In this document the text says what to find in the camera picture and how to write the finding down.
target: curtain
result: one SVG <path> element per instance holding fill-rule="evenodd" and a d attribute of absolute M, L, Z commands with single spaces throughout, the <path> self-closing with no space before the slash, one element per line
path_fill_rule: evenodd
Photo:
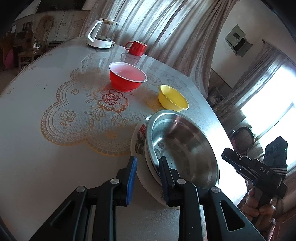
<path fill-rule="evenodd" d="M 80 36 L 94 20 L 119 22 L 115 43 L 138 40 L 146 54 L 190 77 L 204 97 L 220 30 L 237 0 L 97 0 Z"/>
<path fill-rule="evenodd" d="M 287 61 L 285 54 L 264 42 L 261 51 L 235 84 L 231 93 L 213 108 L 220 122 L 223 124 L 233 121 L 232 126 L 238 124 L 239 118 L 235 117 L 238 115 L 241 117 L 241 108 L 272 78 L 285 61 Z"/>

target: wooden chair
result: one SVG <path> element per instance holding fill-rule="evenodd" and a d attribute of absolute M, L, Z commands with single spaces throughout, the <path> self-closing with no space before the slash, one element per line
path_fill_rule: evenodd
<path fill-rule="evenodd" d="M 50 29 L 53 26 L 53 20 L 53 16 L 44 16 L 40 19 L 36 29 L 36 33 L 33 37 L 33 43 L 38 43 L 39 49 L 29 48 L 27 51 L 18 54 L 20 71 L 28 66 L 30 63 L 32 63 L 35 60 L 35 57 L 39 57 L 45 53 L 47 38 Z"/>

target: floor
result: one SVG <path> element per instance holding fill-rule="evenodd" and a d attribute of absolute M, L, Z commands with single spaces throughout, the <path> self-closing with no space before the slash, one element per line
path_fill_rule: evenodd
<path fill-rule="evenodd" d="M 2 93 L 5 87 L 17 76 L 18 72 L 18 68 L 0 68 L 0 93 Z"/>

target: pink bag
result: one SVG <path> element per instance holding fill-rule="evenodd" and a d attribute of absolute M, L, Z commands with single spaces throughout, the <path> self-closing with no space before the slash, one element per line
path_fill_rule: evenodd
<path fill-rule="evenodd" d="M 6 69 L 12 69 L 14 68 L 14 63 L 13 63 L 13 50 L 11 49 L 7 56 L 6 59 L 4 60 L 4 66 Z"/>

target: electrical box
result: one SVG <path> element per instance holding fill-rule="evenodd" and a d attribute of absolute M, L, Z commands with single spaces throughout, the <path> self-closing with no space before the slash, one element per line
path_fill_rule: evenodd
<path fill-rule="evenodd" d="M 243 57 L 253 46 L 245 38 L 246 34 L 236 25 L 225 38 L 235 55 Z"/>

